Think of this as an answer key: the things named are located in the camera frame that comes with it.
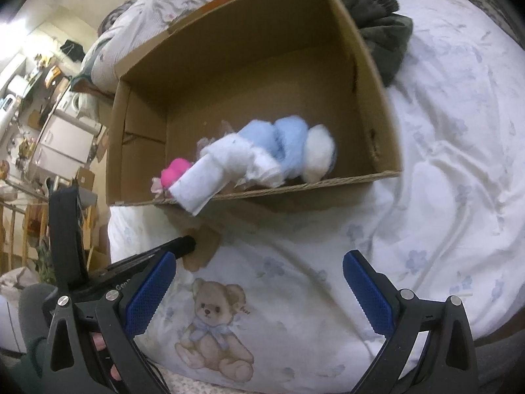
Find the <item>left hand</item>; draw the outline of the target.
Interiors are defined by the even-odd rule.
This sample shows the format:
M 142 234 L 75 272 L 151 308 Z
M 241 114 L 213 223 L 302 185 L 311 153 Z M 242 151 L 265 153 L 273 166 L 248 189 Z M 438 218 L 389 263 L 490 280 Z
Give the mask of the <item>left hand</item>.
M 99 358 L 101 359 L 104 369 L 109 373 L 110 378 L 113 381 L 121 382 L 122 378 L 110 357 L 110 353 L 107 352 L 107 345 L 106 345 L 106 342 L 102 334 L 92 333 L 91 337 L 94 342 L 94 347 L 97 353 L 99 354 Z

